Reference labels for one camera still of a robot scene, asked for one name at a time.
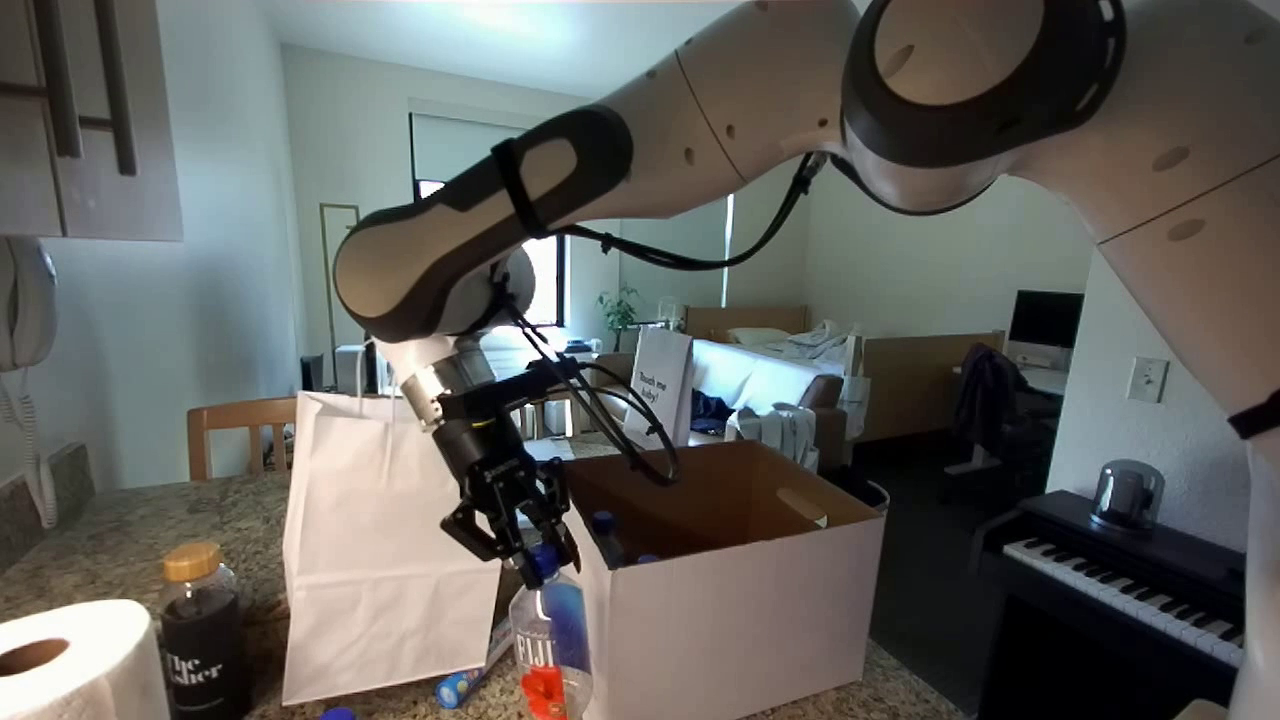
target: paper towel roll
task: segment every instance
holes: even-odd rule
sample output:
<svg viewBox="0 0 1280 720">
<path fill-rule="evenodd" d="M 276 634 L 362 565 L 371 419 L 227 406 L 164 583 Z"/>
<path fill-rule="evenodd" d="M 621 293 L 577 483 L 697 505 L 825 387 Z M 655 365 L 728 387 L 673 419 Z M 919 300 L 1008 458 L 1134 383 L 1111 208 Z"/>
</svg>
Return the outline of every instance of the paper towel roll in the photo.
<svg viewBox="0 0 1280 720">
<path fill-rule="evenodd" d="M 164 720 L 151 615 L 135 601 L 87 601 L 0 622 L 0 715 Z"/>
</svg>

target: jar lid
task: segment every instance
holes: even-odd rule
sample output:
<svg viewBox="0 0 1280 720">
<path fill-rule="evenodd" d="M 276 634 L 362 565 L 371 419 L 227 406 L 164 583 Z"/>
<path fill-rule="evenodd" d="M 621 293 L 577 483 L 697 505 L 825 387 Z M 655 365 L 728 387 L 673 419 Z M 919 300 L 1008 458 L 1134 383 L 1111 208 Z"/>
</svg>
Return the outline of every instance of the jar lid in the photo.
<svg viewBox="0 0 1280 720">
<path fill-rule="evenodd" d="M 222 548 L 216 538 L 186 538 L 164 551 L 161 567 L 169 583 L 190 583 L 199 575 L 211 575 L 222 558 Z"/>
</svg>

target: countertop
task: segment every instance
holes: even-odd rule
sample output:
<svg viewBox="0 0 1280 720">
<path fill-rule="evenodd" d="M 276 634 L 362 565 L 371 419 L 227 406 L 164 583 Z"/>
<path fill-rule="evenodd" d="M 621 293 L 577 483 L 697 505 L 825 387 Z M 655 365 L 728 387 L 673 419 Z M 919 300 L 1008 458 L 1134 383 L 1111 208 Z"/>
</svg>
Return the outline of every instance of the countertop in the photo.
<svg viewBox="0 0 1280 720">
<path fill-rule="evenodd" d="M 269 715 L 319 715 L 322 706 L 353 706 L 362 715 L 520 715 L 510 672 L 497 672 L 464 710 L 442 710 L 432 699 L 432 681 L 280 706 L 285 672 L 285 573 L 280 573 L 280 526 L 285 526 L 289 478 L 207 478 L 207 483 L 164 483 L 102 491 L 87 513 L 46 532 L 28 554 L 0 573 L 0 621 L 43 613 L 70 601 L 132 597 L 161 609 L 161 554 L 190 537 L 222 542 L 227 565 L 243 583 L 243 645 L 255 672 L 255 710 Z M 874 645 L 869 646 L 869 672 L 857 682 L 784 702 L 761 720 L 944 720 L 958 715 L 941 690 L 899 666 Z"/>
</svg>

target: orange object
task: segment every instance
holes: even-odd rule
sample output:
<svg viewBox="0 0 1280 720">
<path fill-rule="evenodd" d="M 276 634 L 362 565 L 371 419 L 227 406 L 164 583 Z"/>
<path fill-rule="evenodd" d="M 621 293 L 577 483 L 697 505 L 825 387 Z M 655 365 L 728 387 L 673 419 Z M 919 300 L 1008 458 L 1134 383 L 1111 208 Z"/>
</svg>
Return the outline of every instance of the orange object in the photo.
<svg viewBox="0 0 1280 720">
<path fill-rule="evenodd" d="M 552 662 L 526 666 L 520 676 L 520 689 L 524 689 L 524 706 L 533 720 L 567 720 L 559 666 L 552 666 Z"/>
</svg>

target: dark glass jar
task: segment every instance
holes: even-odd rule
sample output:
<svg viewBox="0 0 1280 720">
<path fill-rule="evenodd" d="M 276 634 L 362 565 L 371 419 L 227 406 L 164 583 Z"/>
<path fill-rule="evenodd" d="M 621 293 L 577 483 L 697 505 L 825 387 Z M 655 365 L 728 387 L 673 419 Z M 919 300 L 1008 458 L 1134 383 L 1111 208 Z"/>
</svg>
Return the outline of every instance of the dark glass jar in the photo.
<svg viewBox="0 0 1280 720">
<path fill-rule="evenodd" d="M 241 653 L 241 580 L 216 538 L 164 551 L 161 657 L 174 720 L 234 720 L 248 710 Z"/>
</svg>

